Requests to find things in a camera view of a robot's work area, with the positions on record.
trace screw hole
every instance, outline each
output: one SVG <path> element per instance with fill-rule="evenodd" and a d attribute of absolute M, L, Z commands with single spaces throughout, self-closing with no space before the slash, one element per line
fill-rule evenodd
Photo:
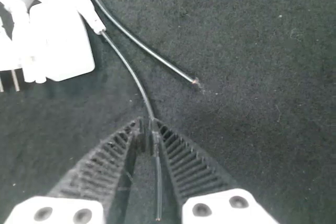
<path fill-rule="evenodd" d="M 79 210 L 73 218 L 75 224 L 86 224 L 91 220 L 92 212 L 89 209 L 82 209 Z"/>
<path fill-rule="evenodd" d="M 47 220 L 51 216 L 51 214 L 52 214 L 52 208 L 51 207 L 41 208 L 34 215 L 34 220 L 35 221 L 44 221 L 44 220 Z"/>
<path fill-rule="evenodd" d="M 212 214 L 211 209 L 208 205 L 199 203 L 193 207 L 194 216 L 207 217 Z"/>
<path fill-rule="evenodd" d="M 233 208 L 247 208 L 248 207 L 247 200 L 241 196 L 234 196 L 229 201 Z"/>

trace wire tip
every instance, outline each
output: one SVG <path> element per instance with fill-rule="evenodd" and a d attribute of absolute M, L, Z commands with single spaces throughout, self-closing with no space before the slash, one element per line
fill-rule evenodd
<path fill-rule="evenodd" d="M 196 77 L 195 80 L 193 80 L 192 84 L 197 85 L 200 89 L 203 89 L 203 85 L 199 82 L 199 79 Z"/>

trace dark felt background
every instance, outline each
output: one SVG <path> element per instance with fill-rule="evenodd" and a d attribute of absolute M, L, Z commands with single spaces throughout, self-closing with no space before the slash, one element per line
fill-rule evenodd
<path fill-rule="evenodd" d="M 159 119 L 205 148 L 280 223 L 336 220 L 336 0 L 104 1 L 204 84 L 203 92 L 192 87 L 108 25 Z M 0 94 L 1 221 L 15 204 L 49 191 L 100 139 L 145 115 L 118 57 L 89 37 L 94 72 Z M 10 75 L 1 77 L 8 87 Z M 138 158 L 127 223 L 153 219 L 148 158 Z M 164 215 L 162 223 L 174 223 Z"/>

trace thin black tube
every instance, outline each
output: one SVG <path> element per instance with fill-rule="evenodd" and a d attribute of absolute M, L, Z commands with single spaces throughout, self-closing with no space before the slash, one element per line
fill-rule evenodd
<path fill-rule="evenodd" d="M 156 221 L 161 221 L 162 219 L 162 194 L 163 194 L 163 188 L 162 188 L 162 169 L 161 169 L 161 159 L 160 159 L 160 149 L 159 149 L 159 144 L 160 144 L 160 134 L 157 129 L 157 125 L 155 124 L 155 116 L 154 112 L 150 103 L 150 100 L 147 96 L 147 93 L 138 78 L 137 74 L 134 72 L 132 69 L 131 65 L 129 62 L 125 59 L 125 57 L 122 55 L 120 50 L 117 48 L 117 46 L 114 44 L 112 39 L 109 37 L 109 35 L 105 32 L 102 31 L 101 35 L 105 38 L 105 40 L 110 44 L 110 46 L 113 48 L 113 50 L 117 53 L 119 58 L 122 60 L 130 74 L 132 75 L 133 79 L 135 80 L 142 98 L 145 102 L 146 109 L 150 118 L 150 127 L 151 127 L 151 133 L 152 133 L 152 138 L 153 138 L 153 144 L 154 144 L 154 159 L 155 159 L 155 181 L 156 181 L 156 214 L 155 214 L 155 220 Z"/>
<path fill-rule="evenodd" d="M 147 93 L 145 91 L 145 88 L 143 87 L 139 77 L 137 76 L 137 74 L 134 72 L 134 70 L 132 69 L 131 65 L 129 64 L 129 62 L 126 60 L 126 58 L 122 55 L 122 53 L 120 52 L 120 50 L 118 49 L 118 47 L 114 44 L 114 42 L 112 41 L 112 39 L 110 38 L 110 36 L 105 32 L 102 31 L 101 35 L 105 38 L 105 40 L 108 42 L 108 44 L 110 44 L 110 46 L 113 48 L 113 50 L 117 53 L 117 55 L 119 56 L 119 58 L 121 59 L 121 61 L 124 63 L 124 65 L 126 66 L 126 68 L 128 69 L 128 71 L 130 72 L 130 74 L 132 75 L 135 83 L 137 84 L 140 93 L 142 95 L 143 101 L 145 102 L 146 105 L 146 109 L 148 112 L 148 116 L 150 118 L 150 120 L 154 120 L 155 116 L 154 116 L 154 112 L 152 109 L 152 105 L 151 102 L 147 96 Z"/>
<path fill-rule="evenodd" d="M 146 46 L 142 41 L 137 39 L 130 31 L 128 31 L 117 19 L 107 10 L 105 4 L 102 0 L 94 0 L 99 8 L 103 11 L 103 13 L 107 16 L 107 18 L 114 23 L 116 27 L 118 27 L 126 36 L 128 36 L 131 40 L 134 41 L 139 47 L 141 47 L 143 50 L 148 52 L 150 55 L 152 55 L 154 58 L 159 60 L 161 63 L 165 64 L 167 67 L 178 73 L 180 76 L 182 76 L 184 79 L 188 80 L 192 84 L 199 84 L 199 81 L 197 78 L 192 78 L 189 75 L 187 75 L 185 72 L 183 72 L 181 69 L 176 67 L 175 65 L 171 64 L 169 61 L 165 60 L 162 56 L 158 55 L 156 52 L 154 52 L 152 49 L 150 49 L 148 46 Z"/>

